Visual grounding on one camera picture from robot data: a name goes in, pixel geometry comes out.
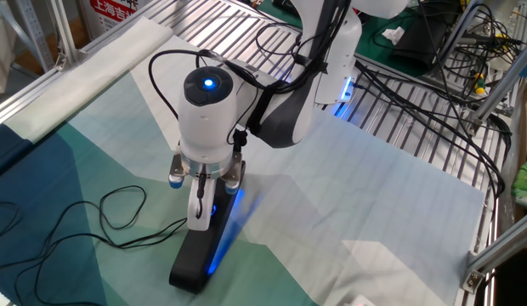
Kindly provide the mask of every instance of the red sign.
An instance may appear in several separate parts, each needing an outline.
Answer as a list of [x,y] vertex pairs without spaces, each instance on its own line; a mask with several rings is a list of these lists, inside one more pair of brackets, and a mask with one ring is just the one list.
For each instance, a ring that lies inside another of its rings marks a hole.
[[125,20],[130,14],[135,13],[135,9],[126,8],[124,5],[112,0],[90,0],[90,5],[98,14],[102,14],[118,22]]

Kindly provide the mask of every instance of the metal pole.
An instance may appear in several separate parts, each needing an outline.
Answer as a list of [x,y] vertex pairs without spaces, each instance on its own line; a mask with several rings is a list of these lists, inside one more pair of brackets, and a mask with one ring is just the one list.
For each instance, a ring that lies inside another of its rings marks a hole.
[[16,34],[18,34],[18,37],[20,40],[27,46],[31,54],[35,57],[35,59],[39,59],[39,53],[37,51],[37,47],[35,44],[31,41],[31,39],[26,35],[24,30],[22,30],[21,26],[16,22],[14,19],[14,16],[10,13],[9,9],[6,8],[0,1],[0,13],[4,17],[4,19],[12,26]]
[[509,67],[509,70],[498,82],[494,90],[492,90],[486,100],[473,113],[473,119],[479,122],[485,122],[488,116],[494,109],[502,102],[509,90],[513,88],[514,84],[519,80],[520,72],[527,66],[527,45],[518,59]]
[[473,271],[478,271],[483,275],[490,273],[495,267],[525,247],[527,247],[527,216],[477,256],[470,258],[467,263],[467,273],[470,274]]
[[37,60],[41,63],[45,72],[49,71],[54,67],[54,62],[52,61],[50,48],[46,43],[46,37],[44,36],[41,24],[35,14],[33,4],[31,3],[31,0],[17,0],[16,4],[18,5],[18,9],[20,9],[20,14],[24,20],[27,33],[37,48]]
[[64,69],[68,65],[76,64],[80,59],[78,58],[77,48],[75,48],[75,43],[73,42],[69,20],[67,19],[63,2],[61,0],[48,0],[47,5],[52,15],[54,27],[59,35],[59,46],[62,51],[59,55],[58,65],[60,69]]
[[441,63],[445,64],[445,62],[449,59],[452,54],[452,51],[454,51],[454,47],[458,44],[458,41],[460,40],[460,38],[462,38],[462,35],[464,35],[464,32],[466,31],[468,26],[471,25],[471,21],[475,17],[475,14],[477,14],[477,12],[479,11],[478,9],[474,9],[475,5],[481,4],[482,2],[483,0],[474,0],[469,2],[466,7],[466,10],[464,11],[464,14],[462,14],[462,17],[456,23],[454,30],[449,35],[447,42],[441,49],[439,55]]

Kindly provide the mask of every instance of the black cable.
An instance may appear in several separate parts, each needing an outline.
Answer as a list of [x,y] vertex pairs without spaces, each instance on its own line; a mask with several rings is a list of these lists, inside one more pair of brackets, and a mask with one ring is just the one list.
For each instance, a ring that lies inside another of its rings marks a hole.
[[408,115],[410,115],[411,117],[413,117],[415,120],[417,120],[418,122],[420,122],[425,128],[427,128],[429,131],[435,133],[437,136],[439,136],[441,139],[447,141],[448,143],[450,143],[452,146],[456,147],[457,149],[459,150],[462,150],[464,151],[466,154],[468,154],[469,156],[477,159],[478,161],[480,161],[481,163],[483,163],[484,165],[488,165],[489,163],[493,163],[492,160],[488,161],[486,158],[489,158],[488,155],[486,155],[486,153],[482,153],[482,157],[481,156],[478,156],[478,155],[475,155],[474,153],[470,152],[469,149],[466,149],[462,146],[460,146],[459,144],[457,144],[455,141],[451,140],[451,139],[448,139],[446,136],[444,136],[441,132],[437,131],[435,128],[431,127],[429,125],[429,122],[426,123],[420,116],[417,116],[417,114],[415,113],[416,112],[420,112],[422,113],[423,115],[427,116],[430,121],[436,121],[438,124],[440,124],[443,128],[446,128],[448,129],[451,133],[455,134],[458,138],[460,138],[461,140],[465,141],[466,143],[469,144],[469,139],[462,133],[458,132],[454,127],[452,127],[450,124],[448,124],[446,121],[438,118],[437,116],[434,116],[433,114],[427,112],[426,110],[424,110],[423,108],[421,108],[420,106],[418,105],[415,105],[413,103],[411,103],[409,100],[399,96],[394,90],[392,90],[391,88],[388,88],[383,82],[381,82],[376,75],[374,75],[371,71],[369,71],[368,68],[366,68],[365,66],[363,66],[362,64],[360,64],[359,62],[356,62],[356,67],[360,70],[360,72],[362,73],[362,75],[364,77],[366,77],[378,90],[380,90],[382,92],[382,94],[384,94],[384,96],[386,96],[387,98],[389,98],[391,101],[393,101],[397,106],[401,107],[403,111],[405,111]]
[[[106,214],[103,211],[104,206],[105,206],[105,202],[110,196],[112,196],[112,195],[114,195],[114,194],[116,194],[118,192],[124,192],[124,191],[129,191],[129,190],[139,190],[140,192],[142,192],[143,199],[141,201],[141,204],[138,205],[135,214],[129,219],[129,221],[127,223],[125,223],[124,225],[120,225],[120,226],[114,226],[114,225],[111,224],[110,220],[107,218]],[[110,247],[114,247],[114,248],[122,249],[122,250],[135,248],[135,247],[150,247],[150,246],[154,246],[156,244],[164,242],[165,240],[167,240],[168,238],[173,236],[177,232],[177,230],[179,230],[180,227],[182,227],[186,223],[186,218],[182,218],[180,220],[177,220],[177,221],[169,224],[167,227],[157,231],[154,234],[145,235],[145,236],[139,237],[139,238],[131,240],[131,241],[123,242],[121,244],[115,243],[109,237],[109,234],[106,231],[106,228],[104,227],[104,222],[105,222],[105,224],[107,224],[113,230],[124,230],[124,229],[126,229],[128,227],[133,226],[135,224],[136,220],[138,219],[139,215],[140,215],[140,212],[141,212],[141,209],[142,209],[143,205],[146,203],[146,198],[147,198],[147,195],[146,195],[145,189],[143,189],[142,187],[137,186],[137,185],[130,185],[130,186],[122,187],[122,188],[119,188],[119,189],[113,190],[112,192],[107,193],[106,195],[104,195],[101,198],[101,200],[99,201],[99,205],[97,205],[97,204],[95,204],[95,203],[93,203],[91,201],[78,201],[78,202],[72,203],[68,207],[66,207],[64,209],[64,211],[60,214],[60,216],[58,218],[58,221],[54,225],[53,229],[46,236],[46,238],[45,238],[45,240],[44,240],[44,242],[42,244],[41,251],[35,257],[28,258],[28,259],[25,259],[25,260],[21,260],[21,261],[18,261],[18,262],[12,262],[12,263],[6,263],[6,264],[0,265],[0,269],[5,269],[7,267],[11,267],[11,266],[18,265],[18,264],[25,264],[25,263],[37,261],[36,263],[32,264],[31,266],[21,270],[16,275],[16,279],[14,281],[14,290],[15,290],[15,293],[16,293],[16,297],[18,298],[18,300],[20,302],[20,305],[23,305],[23,301],[22,301],[22,298],[21,298],[21,295],[20,295],[20,292],[19,292],[19,288],[18,288],[19,279],[20,279],[20,277],[23,274],[25,274],[28,271],[30,271],[32,269],[35,269],[35,268],[38,268],[38,270],[37,270],[37,278],[35,280],[35,285],[34,285],[34,288],[33,288],[33,293],[35,294],[36,299],[40,303],[46,304],[46,305],[54,305],[54,306],[59,306],[59,305],[99,305],[99,304],[93,303],[93,302],[50,303],[50,302],[44,301],[39,296],[38,290],[37,290],[38,289],[39,277],[40,277],[40,274],[41,274],[41,272],[43,270],[43,265],[50,258],[50,256],[54,253],[54,251],[57,249],[57,247],[62,242],[71,240],[71,239],[76,238],[76,237],[86,236],[86,237],[94,238],[94,239],[97,239],[97,240],[99,240],[101,242],[104,242],[106,245],[108,245]],[[17,207],[14,203],[10,203],[10,202],[1,202],[1,203],[9,203],[8,205],[14,205],[15,207]],[[61,237],[61,238],[55,240],[54,242],[52,242],[54,234],[55,234],[56,230],[59,228],[59,226],[61,224],[61,221],[63,220],[64,216],[73,207],[76,207],[76,206],[79,206],[79,205],[85,205],[85,206],[89,205],[91,207],[96,208],[99,211],[99,225],[100,225],[101,229],[103,230],[103,232],[105,234],[105,237],[102,237],[102,236],[99,236],[99,235],[96,235],[96,234],[92,234],[92,233],[79,233],[79,234],[74,234],[74,235],[68,235],[68,236],[65,236],[65,237]],[[10,224],[12,224],[10,226],[10,229],[12,229],[12,227],[14,227],[16,225],[12,221],[10,222]],[[175,225],[177,225],[176,228],[171,230],[169,233],[166,233],[169,229],[171,229]]]
[[201,173],[199,174],[198,186],[197,186],[197,199],[199,200],[199,210],[195,217],[201,218],[203,214],[203,196],[205,195],[205,183],[207,182],[207,170],[206,165],[203,165]]
[[177,120],[179,119],[179,114],[177,113],[177,111],[173,108],[173,106],[169,103],[169,101],[167,101],[167,99],[165,98],[165,96],[163,95],[162,91],[158,88],[158,86],[156,85],[156,81],[154,80],[154,74],[152,72],[152,66],[154,65],[154,62],[160,58],[161,56],[163,55],[166,55],[166,54],[191,54],[191,55],[194,55],[196,58],[197,57],[203,57],[203,56],[207,56],[207,57],[210,57],[208,54],[206,54],[205,52],[203,51],[206,51],[206,50],[202,50],[202,51],[191,51],[191,50],[165,50],[165,51],[161,51],[161,52],[158,52],[157,54],[154,54],[152,56],[152,58],[150,59],[150,62],[148,63],[148,75],[149,75],[149,78],[150,78],[150,83],[152,83],[152,87],[154,88],[154,90],[158,93],[158,95],[160,96],[161,100],[165,103],[165,105],[167,106],[167,108],[169,108],[169,110],[173,113],[173,115],[175,116],[175,118],[177,118]]
[[16,224],[17,224],[16,219],[18,218],[19,210],[18,210],[18,206],[16,204],[14,204],[13,202],[9,202],[9,201],[0,201],[0,206],[11,206],[11,207],[14,207],[13,217],[10,219],[10,221],[8,221],[7,226],[5,226],[0,231],[0,239],[1,239],[1,237],[6,235],[14,226],[16,226]]
[[228,145],[234,145],[234,143],[230,142],[230,138],[231,138],[231,134],[233,133],[233,131],[235,131],[235,127],[237,126],[237,124],[239,124],[239,122],[241,122],[241,119],[247,114],[247,112],[254,106],[254,104],[256,104],[256,101],[258,101],[258,94],[259,94],[259,90],[256,88],[256,94],[254,95],[254,100],[252,101],[252,103],[246,108],[245,111],[243,111],[243,113],[241,114],[241,116],[239,117],[239,119],[237,119],[237,122],[235,123],[235,125],[230,129],[229,133],[228,133],[228,138],[226,139]]
[[[451,94],[449,93],[449,86],[447,84],[447,81],[446,81],[446,76],[445,76],[445,71],[443,70],[443,66],[441,65],[441,61],[439,59],[439,54],[438,54],[438,50],[437,48],[435,47],[435,45],[433,44],[434,42],[434,38],[432,37],[432,31],[431,31],[431,28],[430,28],[430,25],[428,23],[428,19],[426,18],[426,13],[424,12],[424,7],[422,6],[422,2],[421,0],[417,0],[418,1],[418,6],[420,7],[420,10],[421,10],[421,13],[422,13],[422,17],[424,18],[424,22],[426,24],[426,28],[428,30],[428,35],[430,36],[430,39],[432,40],[432,47],[433,47],[433,51],[435,53],[435,58],[437,60],[437,63],[438,63],[438,67],[439,67],[439,71],[441,73],[441,77],[443,78],[443,85],[445,87],[445,92],[447,94],[447,97],[448,97],[448,101],[449,103],[451,104],[451,108],[452,110],[454,111],[455,113],[455,116],[458,118],[458,124],[460,125],[460,127],[462,128],[462,131],[465,133],[465,140],[466,143],[470,146],[472,146],[476,151],[477,153],[479,154],[479,156],[481,158],[484,158],[485,160],[487,160],[487,163],[484,164],[484,167],[486,168],[486,171],[487,173],[489,174],[489,181],[490,181],[490,186],[492,187],[492,190],[494,192],[494,195],[495,195],[495,198],[500,195],[503,190],[505,189],[505,182],[503,181],[503,178],[500,174],[500,171],[498,169],[498,167],[494,164],[494,161],[486,154],[483,152],[483,150],[481,148],[479,148],[472,140],[468,130],[466,129],[466,127],[464,126],[464,124],[462,123],[462,118],[460,117],[460,114],[458,114],[458,111],[456,110],[456,108],[454,107],[454,105],[452,105],[452,97],[451,97]],[[492,13],[490,12],[489,10],[489,15],[490,15],[490,20],[492,20]],[[494,179],[492,178],[492,173],[490,171],[490,169],[492,169],[492,171],[496,174],[497,176],[497,179],[498,179],[498,188],[496,189],[495,186],[494,186]]]
[[[377,99],[379,101],[382,101],[384,103],[390,104],[392,106],[399,106],[399,105],[395,104],[393,101],[391,101],[389,99],[383,99],[383,98],[379,97],[378,94],[373,93],[369,88],[366,88],[366,87],[363,87],[363,86],[360,86],[360,85],[356,85],[355,87],[366,91],[367,93],[369,93],[370,95],[372,95],[375,99]],[[405,108],[409,108],[409,109],[412,109],[413,111],[417,112],[417,110],[415,110],[410,105],[405,105]],[[456,119],[457,120],[456,116],[450,116],[450,115],[446,115],[446,114],[443,114],[443,113],[440,113],[440,112],[437,112],[437,111],[431,111],[431,110],[426,110],[424,112],[420,112],[420,114],[423,114],[423,115],[424,114],[432,114],[432,115],[436,115],[436,116],[442,116],[442,117],[446,117],[446,118]],[[462,121],[465,122],[465,123],[471,123],[471,124],[477,125],[477,126],[479,126],[481,128],[488,129],[490,131],[495,131],[495,132],[504,133],[504,134],[507,134],[507,135],[512,135],[511,130],[509,130],[508,127],[506,129],[500,129],[500,128],[487,127],[487,126],[479,124],[477,122],[471,122],[471,121],[469,121],[467,119],[462,119]]]

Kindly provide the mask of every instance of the white plastic housing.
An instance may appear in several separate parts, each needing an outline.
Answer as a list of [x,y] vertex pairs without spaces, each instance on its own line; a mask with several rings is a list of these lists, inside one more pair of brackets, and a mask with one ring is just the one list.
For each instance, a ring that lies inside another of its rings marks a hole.
[[178,124],[180,148],[194,162],[214,164],[231,156],[228,134],[237,121],[235,86],[229,96],[215,104],[196,106],[180,94]]

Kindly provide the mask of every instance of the dark blue fabric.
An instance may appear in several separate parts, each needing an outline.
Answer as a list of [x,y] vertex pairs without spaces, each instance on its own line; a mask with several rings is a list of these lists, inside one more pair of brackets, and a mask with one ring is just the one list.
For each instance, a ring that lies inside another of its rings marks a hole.
[[4,124],[0,125],[0,174],[14,165],[33,144],[18,136]]
[[[21,147],[25,146],[11,146],[16,151]],[[0,239],[0,264],[35,257],[60,214],[71,203],[82,199],[73,151],[53,133],[0,176],[0,201],[16,203],[21,214],[21,222]],[[0,230],[10,216],[12,210],[0,208]],[[53,241],[89,232],[86,208],[73,207],[65,215]],[[18,305],[41,304],[33,294],[36,270],[19,281],[22,303],[14,294],[16,275],[30,265],[0,269],[0,292]],[[43,266],[38,291],[41,298],[52,303],[89,301],[105,305],[92,239],[79,237],[59,246]]]

